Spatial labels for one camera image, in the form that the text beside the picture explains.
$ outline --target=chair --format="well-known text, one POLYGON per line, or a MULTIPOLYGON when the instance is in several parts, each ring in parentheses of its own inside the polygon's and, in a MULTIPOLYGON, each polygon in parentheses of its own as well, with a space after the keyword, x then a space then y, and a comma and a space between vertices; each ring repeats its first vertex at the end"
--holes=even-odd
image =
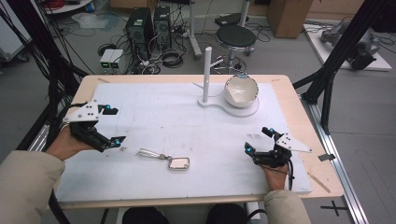
POLYGON ((231 74, 232 71, 244 73, 246 64, 242 59, 235 57, 234 52, 244 51, 247 55, 253 52, 253 46, 256 43, 256 36, 253 32, 239 25, 224 25, 216 32, 216 40, 221 46, 227 48, 229 53, 216 58, 215 62, 222 59, 223 63, 213 67, 215 72, 221 74, 219 70, 226 70, 227 74, 231 74))

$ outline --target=beige sleeve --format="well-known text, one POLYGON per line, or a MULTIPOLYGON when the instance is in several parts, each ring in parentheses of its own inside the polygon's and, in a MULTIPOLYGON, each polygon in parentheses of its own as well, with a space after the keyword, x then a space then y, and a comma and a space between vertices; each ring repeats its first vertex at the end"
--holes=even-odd
POLYGON ((303 201, 290 190, 274 190, 264 197, 268 223, 311 223, 303 201))
POLYGON ((64 163, 44 152, 12 151, 0 166, 0 223, 40 223, 64 163))

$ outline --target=black stool seat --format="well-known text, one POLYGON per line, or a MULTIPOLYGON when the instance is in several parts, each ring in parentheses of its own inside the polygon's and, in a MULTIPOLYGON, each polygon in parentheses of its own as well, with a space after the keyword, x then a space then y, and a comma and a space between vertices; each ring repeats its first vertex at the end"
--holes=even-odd
POLYGON ((256 36, 247 28, 239 25, 221 26, 216 32, 218 40, 226 46, 248 48, 256 43, 256 36))

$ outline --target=white stand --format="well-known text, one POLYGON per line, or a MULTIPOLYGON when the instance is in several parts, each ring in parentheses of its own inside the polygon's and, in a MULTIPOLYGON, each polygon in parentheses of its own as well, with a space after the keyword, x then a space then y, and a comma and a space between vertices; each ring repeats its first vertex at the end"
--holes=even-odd
POLYGON ((211 59, 212 59, 212 48, 207 47, 205 49, 204 94, 201 98, 198 99, 198 104, 201 107, 216 106, 224 110, 224 112, 226 112, 227 114, 238 118, 246 118, 254 115, 257 112, 257 110, 259 110, 259 106, 260 106, 259 98, 257 98, 254 101, 254 103, 249 107, 240 108, 230 105, 222 93, 217 96, 208 96, 210 68, 222 62, 222 60, 219 60, 216 61, 215 63, 210 63, 211 59))
POLYGON ((195 38, 195 34, 194 34, 194 31, 195 31, 194 4, 195 4, 195 0, 190 0, 190 30, 188 30, 187 33, 189 35, 189 40, 191 42, 192 49, 194 50, 194 55, 195 55, 194 59, 198 60, 202 57, 202 52, 201 52, 201 49, 199 48, 197 39, 195 38))
POLYGON ((245 22, 248 16, 249 5, 250 5, 250 0, 245 0, 244 5, 242 5, 241 20, 239 21, 239 25, 242 27, 245 27, 245 22))

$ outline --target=keychain tag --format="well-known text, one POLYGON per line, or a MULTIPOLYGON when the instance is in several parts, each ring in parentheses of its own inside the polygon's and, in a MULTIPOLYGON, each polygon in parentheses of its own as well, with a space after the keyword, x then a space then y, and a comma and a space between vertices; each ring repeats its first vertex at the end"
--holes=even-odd
POLYGON ((187 157, 183 158, 172 158, 171 156, 165 156, 163 154, 159 154, 144 148, 140 148, 139 152, 137 152, 139 156, 156 158, 159 160, 168 160, 168 167, 172 170, 188 170, 190 168, 190 159, 187 157))
POLYGON ((189 158, 171 158, 168 167, 174 170, 188 170, 190 167, 189 158))

